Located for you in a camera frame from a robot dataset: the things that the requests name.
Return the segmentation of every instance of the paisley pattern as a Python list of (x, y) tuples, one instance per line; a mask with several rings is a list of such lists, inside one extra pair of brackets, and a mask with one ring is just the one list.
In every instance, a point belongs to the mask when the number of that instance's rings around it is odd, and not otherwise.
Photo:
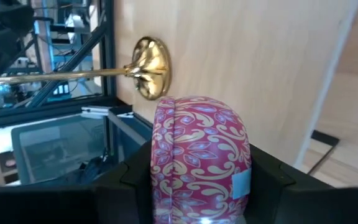
[(234, 223), (233, 174), (250, 169), (246, 129), (224, 103), (199, 96), (158, 103), (152, 136), (155, 223)]

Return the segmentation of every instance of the brass rod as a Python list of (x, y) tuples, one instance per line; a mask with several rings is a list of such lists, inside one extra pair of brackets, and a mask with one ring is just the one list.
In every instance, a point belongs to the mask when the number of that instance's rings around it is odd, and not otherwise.
[(29, 83), (37, 81), (47, 80), (67, 80), (71, 78), (92, 78), (98, 76), (115, 76), (125, 75), (127, 69), (115, 68), (115, 69), (103, 69), (86, 72), (62, 72), (62, 73), (49, 73), (40, 75), (18, 75), (14, 77), (0, 77), (0, 85), (3, 84), (15, 84), (15, 83)]

